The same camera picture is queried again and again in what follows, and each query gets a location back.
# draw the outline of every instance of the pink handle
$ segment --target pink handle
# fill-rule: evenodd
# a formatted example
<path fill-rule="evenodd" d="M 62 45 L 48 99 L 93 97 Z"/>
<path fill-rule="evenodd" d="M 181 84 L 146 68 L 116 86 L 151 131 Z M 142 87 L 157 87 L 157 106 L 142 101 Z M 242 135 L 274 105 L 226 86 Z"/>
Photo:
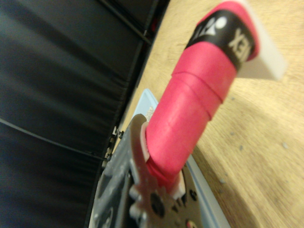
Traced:
<path fill-rule="evenodd" d="M 239 17 L 255 41 L 255 49 L 248 59 L 257 55 L 256 31 L 240 4 L 223 2 L 200 22 L 218 10 L 228 10 Z M 226 98 L 236 74 L 231 60 L 213 43 L 198 42 L 182 53 L 146 129 L 148 169 L 167 191 L 173 187 L 208 121 Z"/>

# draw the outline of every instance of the wooden table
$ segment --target wooden table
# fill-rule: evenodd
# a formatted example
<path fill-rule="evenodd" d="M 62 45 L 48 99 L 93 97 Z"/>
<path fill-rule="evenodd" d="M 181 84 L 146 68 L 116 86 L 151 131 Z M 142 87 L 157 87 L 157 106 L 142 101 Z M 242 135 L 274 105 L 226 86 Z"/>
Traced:
<path fill-rule="evenodd" d="M 160 100 L 196 23 L 218 3 L 171 0 L 123 128 L 145 88 Z M 237 78 L 193 156 L 231 227 L 302 228 L 304 2 L 249 3 L 288 69 L 280 82 Z"/>

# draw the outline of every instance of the black fabric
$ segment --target black fabric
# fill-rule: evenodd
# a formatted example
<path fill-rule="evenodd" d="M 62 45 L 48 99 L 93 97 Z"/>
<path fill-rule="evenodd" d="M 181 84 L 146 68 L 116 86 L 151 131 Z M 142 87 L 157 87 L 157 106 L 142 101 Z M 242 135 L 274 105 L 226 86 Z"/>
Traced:
<path fill-rule="evenodd" d="M 147 29 L 149 20 L 152 17 L 151 7 L 156 6 L 158 0 L 116 0 L 119 2 L 127 11 L 129 11 L 143 26 Z"/>
<path fill-rule="evenodd" d="M 0 123 L 0 227 L 83 228 L 99 162 Z"/>
<path fill-rule="evenodd" d="M 94 0 L 0 1 L 0 118 L 102 156 L 142 42 Z"/>

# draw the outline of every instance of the blue surface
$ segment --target blue surface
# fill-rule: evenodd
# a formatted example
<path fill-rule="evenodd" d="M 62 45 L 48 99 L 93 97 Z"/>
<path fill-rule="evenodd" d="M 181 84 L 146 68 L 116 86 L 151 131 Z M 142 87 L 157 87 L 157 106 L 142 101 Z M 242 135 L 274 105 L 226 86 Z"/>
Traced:
<path fill-rule="evenodd" d="M 157 104 L 158 102 L 152 92 L 149 89 L 145 89 L 139 99 L 133 116 L 136 114 L 146 115 L 149 108 L 153 107 L 155 110 Z M 189 157 L 187 166 L 191 172 L 200 200 L 200 212 L 204 228 L 231 228 L 206 179 L 192 156 Z"/>

